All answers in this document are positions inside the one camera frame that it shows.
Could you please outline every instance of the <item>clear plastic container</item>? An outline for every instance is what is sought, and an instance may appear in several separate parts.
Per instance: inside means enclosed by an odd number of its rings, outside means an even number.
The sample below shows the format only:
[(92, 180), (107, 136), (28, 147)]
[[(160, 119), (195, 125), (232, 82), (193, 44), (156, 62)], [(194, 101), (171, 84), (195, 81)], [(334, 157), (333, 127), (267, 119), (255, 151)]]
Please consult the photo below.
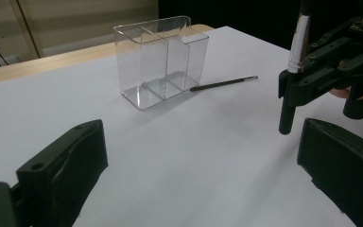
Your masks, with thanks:
[(116, 26), (122, 95), (144, 110), (199, 85), (209, 37), (186, 16)]

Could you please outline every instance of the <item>table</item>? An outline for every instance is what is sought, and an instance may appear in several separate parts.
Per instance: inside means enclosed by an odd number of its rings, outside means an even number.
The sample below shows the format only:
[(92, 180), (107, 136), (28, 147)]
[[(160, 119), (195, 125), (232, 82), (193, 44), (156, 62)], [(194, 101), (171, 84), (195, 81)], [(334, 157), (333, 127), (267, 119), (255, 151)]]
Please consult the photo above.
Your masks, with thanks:
[(350, 227), (353, 223), (296, 164), (306, 117), (363, 137), (363, 120), (325, 95), (298, 108), (278, 132), (278, 75), (289, 52), (230, 27), (209, 37), (202, 84), (258, 80), (186, 92), (137, 111), (121, 95), (109, 54), (0, 81), (0, 181), (80, 123), (102, 119), (110, 166), (75, 226)]

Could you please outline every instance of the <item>pencil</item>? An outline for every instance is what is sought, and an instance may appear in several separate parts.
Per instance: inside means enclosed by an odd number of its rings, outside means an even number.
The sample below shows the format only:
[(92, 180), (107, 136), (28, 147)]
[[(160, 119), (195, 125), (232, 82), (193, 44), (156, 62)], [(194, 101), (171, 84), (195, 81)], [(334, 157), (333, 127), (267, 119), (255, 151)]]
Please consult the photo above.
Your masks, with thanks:
[(224, 86), (224, 85), (250, 81), (253, 79), (258, 79), (258, 77), (253, 76), (253, 77), (247, 77), (247, 78), (242, 78), (242, 79), (232, 79), (232, 80), (227, 80), (227, 81), (218, 82), (218, 83), (211, 83), (211, 84), (207, 84), (207, 85), (196, 86), (196, 87), (190, 88), (190, 91), (196, 92), (196, 91), (201, 91), (201, 90), (205, 90), (205, 89), (209, 89), (209, 88), (215, 88), (215, 87), (220, 87), (220, 86)]

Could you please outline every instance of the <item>wooden table edge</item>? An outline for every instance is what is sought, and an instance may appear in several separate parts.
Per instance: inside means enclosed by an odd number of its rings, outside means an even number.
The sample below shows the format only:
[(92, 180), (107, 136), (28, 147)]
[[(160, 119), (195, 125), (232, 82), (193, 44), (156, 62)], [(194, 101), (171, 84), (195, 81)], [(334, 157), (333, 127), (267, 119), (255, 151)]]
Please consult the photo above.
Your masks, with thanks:
[[(192, 28), (199, 32), (205, 32), (213, 29), (206, 25), (193, 25)], [(88, 47), (42, 59), (2, 66), (0, 67), (0, 82), (30, 76), (77, 63), (105, 58), (114, 54), (115, 48), (113, 42), (110, 44)]]

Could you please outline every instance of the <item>white table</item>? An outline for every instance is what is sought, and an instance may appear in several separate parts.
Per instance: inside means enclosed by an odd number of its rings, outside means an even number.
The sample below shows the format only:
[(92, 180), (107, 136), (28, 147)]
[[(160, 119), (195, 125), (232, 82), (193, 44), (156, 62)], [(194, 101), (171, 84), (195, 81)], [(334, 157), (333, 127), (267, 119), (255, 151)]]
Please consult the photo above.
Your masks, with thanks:
[(303, 121), (313, 117), (363, 136), (363, 120), (325, 95), (278, 132), (278, 75), (288, 51), (230, 27), (207, 31), (202, 84), (139, 112), (121, 95), (116, 56), (0, 82), (0, 181), (66, 131), (102, 119), (110, 166), (75, 226), (350, 227), (353, 223), (296, 163)]

